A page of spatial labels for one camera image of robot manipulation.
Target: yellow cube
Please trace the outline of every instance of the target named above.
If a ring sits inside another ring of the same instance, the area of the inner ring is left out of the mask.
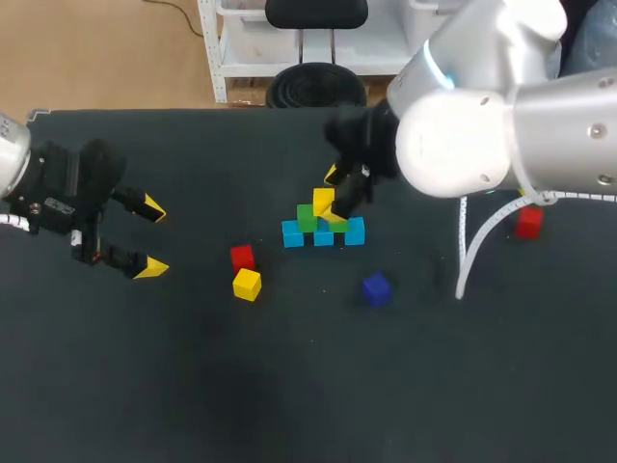
[[[312,215],[321,217],[334,201],[334,188],[315,188],[312,192]]]
[[[254,302],[261,291],[261,275],[258,272],[241,268],[233,280],[235,297]]]

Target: cube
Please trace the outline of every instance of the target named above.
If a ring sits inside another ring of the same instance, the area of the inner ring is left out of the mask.
[[[313,245],[315,246],[334,246],[335,234],[330,231],[328,222],[320,220],[317,231],[313,234]]]
[[[298,204],[298,228],[302,233],[312,233],[317,230],[317,217],[312,214],[311,204]]]
[[[345,234],[345,245],[360,246],[364,244],[364,219],[362,217],[352,217],[347,221],[349,231]]]
[[[321,217],[334,201],[334,188],[315,188],[312,192],[312,215]]]
[[[321,217],[322,219],[324,219],[326,222],[330,223],[330,224],[338,224],[341,222],[346,222],[345,219],[343,219],[342,217],[334,214],[332,212],[332,206],[329,205],[328,208],[326,209],[325,212],[323,212],[319,217]]]
[[[261,275],[241,268],[233,280],[233,294],[239,299],[254,302],[261,291]]]
[[[231,248],[230,253],[234,275],[237,275],[241,268],[255,270],[255,258],[253,257],[251,246],[237,246]]]
[[[282,222],[282,244],[285,248],[300,248],[305,245],[305,237],[297,220]]]
[[[376,273],[362,282],[362,294],[371,306],[379,307],[391,299],[392,290],[386,277]]]
[[[521,209],[514,235],[520,239],[536,239],[540,235],[544,221],[544,209],[528,205]]]
[[[331,222],[329,226],[332,233],[347,233],[349,231],[349,222],[346,220],[343,222]]]

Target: white shelf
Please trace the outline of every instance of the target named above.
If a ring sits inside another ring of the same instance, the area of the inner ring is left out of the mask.
[[[231,47],[227,46],[228,31],[224,27],[221,36],[221,55],[223,60],[221,63],[221,73],[224,77],[274,77],[283,70],[297,65],[300,58],[292,63],[272,63],[272,64],[253,64],[241,63],[233,55]]]
[[[373,10],[362,27],[335,31],[335,50],[336,63],[357,75],[398,74],[413,56],[394,9]]]

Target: cable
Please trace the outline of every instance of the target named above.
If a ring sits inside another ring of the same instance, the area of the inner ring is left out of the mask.
[[[540,193],[540,196],[541,196],[541,199],[545,200],[545,202],[546,200],[548,200],[551,204],[553,204],[553,202],[556,202],[557,200],[561,200],[564,198],[606,201],[608,203],[615,203],[615,200],[616,200],[615,196],[612,196],[612,195],[590,195],[587,193],[570,193],[570,192],[566,193],[563,191],[545,191],[545,192]],[[463,263],[463,267],[461,268],[461,271],[459,273],[459,278],[456,283],[456,298],[457,299],[462,299],[463,296],[465,295],[465,285],[467,284],[467,278],[471,271],[473,260],[475,259],[475,256],[477,255],[478,251],[480,250],[480,246],[482,246],[482,242],[484,241],[484,239],[499,224],[499,222],[505,219],[508,215],[510,215],[513,212],[516,212],[517,210],[525,207],[526,205],[530,205],[533,203],[534,201],[528,198],[527,196],[518,198],[506,204],[504,207],[498,210],[495,214],[493,214],[493,216],[491,216],[489,220],[487,220],[484,223],[482,227],[480,227],[480,230],[478,231],[478,233],[475,234],[475,236],[473,237],[473,240],[471,241],[469,250],[465,257],[465,262]]]
[[[189,15],[184,10],[182,10],[178,5],[174,3],[170,3],[170,2],[164,2],[162,0],[142,0],[142,1],[146,3],[153,3],[153,4],[158,4],[158,5],[167,5],[168,7],[174,7],[175,9],[179,10],[182,14],[184,14],[184,19],[186,19],[187,24],[191,28],[191,32],[195,34],[197,37],[201,37],[203,39],[203,34],[200,34],[195,29],[193,29],[193,24],[191,24],[191,19],[189,19]]]
[[[24,230],[25,232],[30,231],[28,219],[19,217],[18,215],[0,214],[0,225],[10,225],[16,229]]]
[[[461,198],[459,208],[459,272],[467,255],[467,196]]]

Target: black tabletop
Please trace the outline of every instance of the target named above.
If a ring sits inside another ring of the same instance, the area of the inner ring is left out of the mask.
[[[55,112],[34,143],[102,137],[169,216],[103,232],[171,268],[130,281],[67,239],[0,229],[3,462],[606,462],[617,457],[617,208],[565,203],[540,240],[499,227],[453,297],[457,203],[402,181],[363,247],[282,247],[335,154],[320,110]],[[470,202],[469,230],[506,200]],[[251,243],[257,302],[228,250]],[[383,271],[390,306],[362,278]]]

